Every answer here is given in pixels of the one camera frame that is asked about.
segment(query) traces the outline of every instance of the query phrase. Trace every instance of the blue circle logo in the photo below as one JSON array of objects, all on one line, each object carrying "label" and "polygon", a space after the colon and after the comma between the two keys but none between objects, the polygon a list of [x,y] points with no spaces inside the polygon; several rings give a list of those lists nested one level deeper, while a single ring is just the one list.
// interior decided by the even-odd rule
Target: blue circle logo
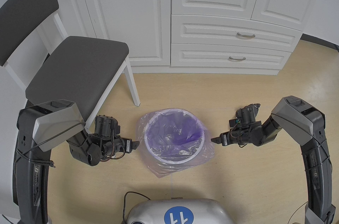
[{"label": "blue circle logo", "polygon": [[192,224],[193,220],[192,211],[182,206],[172,207],[164,217],[165,224]]}]

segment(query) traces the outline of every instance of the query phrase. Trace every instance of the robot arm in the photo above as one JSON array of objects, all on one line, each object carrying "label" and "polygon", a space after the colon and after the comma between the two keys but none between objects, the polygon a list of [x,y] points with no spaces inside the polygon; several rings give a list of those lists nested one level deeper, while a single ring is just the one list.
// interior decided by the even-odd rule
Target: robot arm
[{"label": "robot arm", "polygon": [[88,165],[106,162],[116,152],[131,153],[139,142],[120,137],[113,117],[97,116],[95,134],[88,134],[76,103],[58,100],[22,109],[19,113],[17,157],[14,161],[14,202],[20,222],[46,224],[47,181],[51,149],[67,141],[72,156]]},{"label": "robot arm", "polygon": [[332,223],[335,207],[332,205],[332,165],[325,136],[325,115],[309,103],[288,96],[272,110],[261,125],[255,121],[260,104],[251,104],[237,110],[230,120],[231,130],[213,138],[212,142],[240,147],[271,142],[284,129],[301,147],[308,187],[305,224]]}]

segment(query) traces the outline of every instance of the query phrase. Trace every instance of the metal handle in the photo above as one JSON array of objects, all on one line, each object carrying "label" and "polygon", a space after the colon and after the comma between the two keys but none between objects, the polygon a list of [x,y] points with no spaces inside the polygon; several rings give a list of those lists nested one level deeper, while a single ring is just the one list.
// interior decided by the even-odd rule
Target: metal handle
[{"label": "metal handle", "polygon": [[245,60],[246,58],[245,58],[245,57],[243,57],[243,58],[233,58],[233,57],[229,57],[228,59],[235,60],[235,61],[243,61],[243,60]]},{"label": "metal handle", "polygon": [[245,38],[254,38],[254,37],[255,37],[255,34],[253,34],[253,35],[251,36],[251,35],[240,34],[239,32],[237,33],[237,35],[240,36],[240,37],[245,37]]}]

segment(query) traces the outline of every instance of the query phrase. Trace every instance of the white logo symbol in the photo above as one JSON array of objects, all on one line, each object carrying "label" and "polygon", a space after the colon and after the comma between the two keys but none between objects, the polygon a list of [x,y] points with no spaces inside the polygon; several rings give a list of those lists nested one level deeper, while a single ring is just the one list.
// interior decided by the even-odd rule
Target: white logo symbol
[{"label": "white logo symbol", "polygon": [[[176,224],[178,222],[177,219],[176,220],[173,219],[173,213],[170,213],[169,217],[171,218],[171,224]],[[181,224],[184,224],[186,221],[188,221],[188,218],[184,219],[183,212],[180,212],[180,220],[181,220]]]}]

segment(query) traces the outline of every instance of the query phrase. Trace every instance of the chair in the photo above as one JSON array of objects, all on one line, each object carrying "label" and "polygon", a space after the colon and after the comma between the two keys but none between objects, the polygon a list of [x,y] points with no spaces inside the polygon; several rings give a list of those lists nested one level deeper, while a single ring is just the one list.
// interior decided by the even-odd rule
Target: chair
[{"label": "chair", "polygon": [[[125,72],[134,104],[139,106],[127,44],[68,36],[56,12],[58,8],[58,0],[8,0],[0,8],[0,66],[4,66],[25,89],[28,101],[32,104],[56,99],[73,101],[77,103],[88,130],[115,82]],[[25,88],[7,60],[51,14],[63,41]]]}]

